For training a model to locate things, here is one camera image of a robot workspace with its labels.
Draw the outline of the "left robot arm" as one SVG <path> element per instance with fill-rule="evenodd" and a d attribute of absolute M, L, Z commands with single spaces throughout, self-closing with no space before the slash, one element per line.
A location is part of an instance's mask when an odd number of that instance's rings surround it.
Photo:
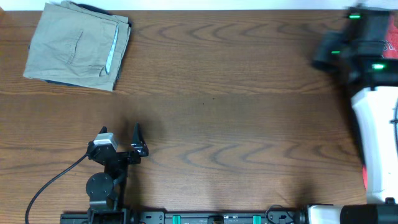
<path fill-rule="evenodd" d="M 92 175 L 86 183 L 89 223 L 139 223 L 139 215 L 124 206 L 128 167 L 149 155 L 139 123 L 134 126 L 131 147 L 130 151 L 118 152 L 114 134 L 105 126 L 88 143 L 88 158 L 104 166 L 103 172 Z"/>

